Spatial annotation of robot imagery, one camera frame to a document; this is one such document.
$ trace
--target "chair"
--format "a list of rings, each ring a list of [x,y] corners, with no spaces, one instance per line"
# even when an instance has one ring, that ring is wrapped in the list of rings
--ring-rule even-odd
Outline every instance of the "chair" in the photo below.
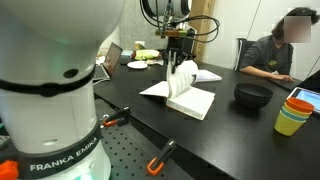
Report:
[[[237,38],[237,43],[236,61],[234,63],[235,66],[233,70],[239,71],[243,56],[255,41],[248,41],[245,38]]]

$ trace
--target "black hair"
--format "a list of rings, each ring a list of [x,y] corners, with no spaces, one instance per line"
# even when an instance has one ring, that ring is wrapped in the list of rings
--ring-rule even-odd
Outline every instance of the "black hair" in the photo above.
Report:
[[[312,25],[316,24],[320,19],[320,15],[317,15],[316,10],[312,10],[307,7],[295,8],[292,11],[290,11],[286,16],[311,16]],[[277,26],[272,30],[272,35],[274,38],[283,39],[284,37],[283,25],[284,25],[284,18],[282,18],[282,20],[279,21]]]

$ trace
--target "white plate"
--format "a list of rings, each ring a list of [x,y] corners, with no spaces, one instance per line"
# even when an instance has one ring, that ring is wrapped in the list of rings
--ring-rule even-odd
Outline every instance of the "white plate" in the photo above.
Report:
[[[135,61],[128,63],[127,66],[132,69],[145,69],[148,65],[144,61]]]

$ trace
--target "black bowl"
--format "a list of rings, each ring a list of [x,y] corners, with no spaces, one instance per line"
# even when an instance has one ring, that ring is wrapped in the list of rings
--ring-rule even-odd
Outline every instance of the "black bowl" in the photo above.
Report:
[[[251,109],[260,109],[272,99],[273,92],[263,86],[249,83],[237,84],[234,98],[237,103]]]

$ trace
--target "yellow cup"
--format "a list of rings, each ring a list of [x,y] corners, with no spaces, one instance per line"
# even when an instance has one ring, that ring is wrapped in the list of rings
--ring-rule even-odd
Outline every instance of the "yellow cup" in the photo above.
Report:
[[[286,111],[288,111],[289,113],[291,113],[291,114],[294,114],[294,115],[296,115],[296,116],[300,116],[300,117],[309,117],[310,116],[310,114],[312,113],[304,113],[304,112],[300,112],[300,111],[297,111],[297,110],[295,110],[295,109],[292,109],[291,107],[289,107],[288,105],[287,105],[287,103],[284,103],[284,106],[283,106],[283,108],[286,110]]]
[[[280,111],[276,125],[274,129],[277,130],[279,133],[291,136],[294,134],[306,121],[296,121],[293,120]]]

